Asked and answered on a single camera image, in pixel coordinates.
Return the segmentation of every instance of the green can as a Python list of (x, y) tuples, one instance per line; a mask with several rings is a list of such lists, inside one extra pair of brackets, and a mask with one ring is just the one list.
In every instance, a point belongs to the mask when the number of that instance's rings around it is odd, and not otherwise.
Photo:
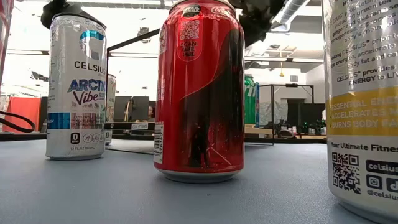
[(244, 123), (256, 123), (256, 82), (253, 76), (244, 76)]

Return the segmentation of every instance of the celsius logo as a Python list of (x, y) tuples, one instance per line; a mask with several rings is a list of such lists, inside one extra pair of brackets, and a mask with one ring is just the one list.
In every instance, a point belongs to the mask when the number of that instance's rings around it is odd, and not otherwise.
[(86, 30), (80, 35), (79, 39), (80, 48), (85, 53), (85, 55), (94, 60), (100, 60), (100, 53), (90, 49), (90, 38), (96, 38), (103, 41), (105, 36), (95, 30)]

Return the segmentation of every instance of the qr code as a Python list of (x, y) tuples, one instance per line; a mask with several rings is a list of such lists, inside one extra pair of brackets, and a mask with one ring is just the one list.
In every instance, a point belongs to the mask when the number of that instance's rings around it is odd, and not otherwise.
[(333, 163), (333, 185), (356, 194), (361, 194), (359, 178), (359, 156), (331, 153)]
[(199, 20), (181, 22), (180, 40), (199, 39)]

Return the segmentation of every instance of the black cable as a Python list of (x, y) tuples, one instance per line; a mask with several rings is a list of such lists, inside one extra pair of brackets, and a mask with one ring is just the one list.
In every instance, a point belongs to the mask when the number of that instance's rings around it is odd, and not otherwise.
[(0, 111), (0, 114), (4, 114), (4, 115), (7, 115), (7, 116), (13, 116), (15, 118), (19, 118), (21, 120), (24, 120), (32, 127), (31, 129), (22, 128), (22, 127), (20, 127), (18, 125), (12, 124), (9, 121), (6, 121), (5, 119), (0, 118), (0, 123), (2, 123), (4, 125), (7, 125), (10, 128), (13, 128), (13, 129), (15, 129), (17, 131), (22, 131), (23, 133), (31, 133), (36, 128), (36, 125), (31, 120), (29, 120), (29, 119), (27, 119), (27, 118), (25, 118), (23, 116), (20, 116), (18, 114), (13, 114), (13, 113), (8, 113), (8, 112), (3, 112), (3, 111)]
[(105, 148), (105, 149), (109, 150), (109, 151), (116, 151), (116, 152), (129, 152), (129, 153), (153, 155), (153, 153), (150, 153), (150, 152), (135, 152), (135, 151), (128, 151), (128, 150), (123, 150), (123, 149), (108, 149), (108, 148)]

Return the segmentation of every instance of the silver celsius can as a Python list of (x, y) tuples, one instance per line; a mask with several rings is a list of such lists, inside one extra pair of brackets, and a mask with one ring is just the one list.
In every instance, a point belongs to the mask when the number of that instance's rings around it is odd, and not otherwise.
[[(106, 81), (106, 122), (113, 122), (114, 101), (116, 97), (116, 77), (108, 74)], [(111, 144), (112, 130), (105, 131), (105, 144)]]
[(398, 1), (323, 0), (329, 188), (398, 223)]
[(101, 157), (105, 150), (105, 26), (80, 15), (58, 14), (50, 31), (46, 156)]

